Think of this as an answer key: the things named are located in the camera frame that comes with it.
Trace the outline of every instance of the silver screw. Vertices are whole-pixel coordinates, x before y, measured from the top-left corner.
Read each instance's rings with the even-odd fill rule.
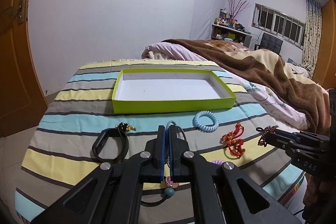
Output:
[[[100,169],[102,170],[108,170],[111,168],[111,163],[109,162],[103,162],[101,165],[100,165]]]
[[[186,157],[186,158],[192,158],[194,156],[194,152],[191,152],[191,151],[186,151],[183,153],[183,155]]]
[[[235,168],[235,165],[232,162],[227,161],[223,163],[223,167],[227,170],[232,170],[233,168]]]
[[[144,159],[148,159],[150,156],[151,156],[151,153],[148,152],[148,151],[142,151],[142,152],[140,153],[140,157],[141,157],[141,158],[144,158]]]

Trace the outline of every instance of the blue spiral hair tie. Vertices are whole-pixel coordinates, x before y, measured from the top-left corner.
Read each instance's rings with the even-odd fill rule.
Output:
[[[212,120],[212,122],[214,123],[213,126],[205,126],[203,124],[201,124],[199,122],[200,117],[208,117]],[[210,133],[210,132],[214,132],[218,127],[219,127],[219,120],[217,118],[217,116],[215,114],[213,114],[212,112],[210,112],[209,110],[202,110],[200,112],[198,112],[194,119],[193,119],[193,125],[194,127],[198,127],[200,130]]]

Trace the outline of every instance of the curtain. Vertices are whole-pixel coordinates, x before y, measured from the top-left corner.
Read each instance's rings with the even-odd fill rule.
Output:
[[[309,78],[313,76],[317,54],[319,53],[321,27],[322,27],[322,6],[315,0],[306,0],[306,31],[303,44],[303,63]]]

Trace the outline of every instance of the red string bracelet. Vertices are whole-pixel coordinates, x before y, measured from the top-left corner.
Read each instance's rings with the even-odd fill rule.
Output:
[[[230,153],[239,158],[244,154],[245,149],[242,148],[242,145],[244,144],[244,140],[237,139],[237,138],[240,137],[243,133],[244,133],[244,127],[238,122],[236,124],[235,131],[230,131],[229,133],[222,136],[223,145],[224,146],[227,145],[227,147],[230,150]]]

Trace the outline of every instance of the chair backrest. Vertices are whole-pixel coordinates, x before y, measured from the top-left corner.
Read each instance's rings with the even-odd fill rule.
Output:
[[[263,33],[259,48],[266,48],[272,52],[280,54],[282,40],[268,33]]]

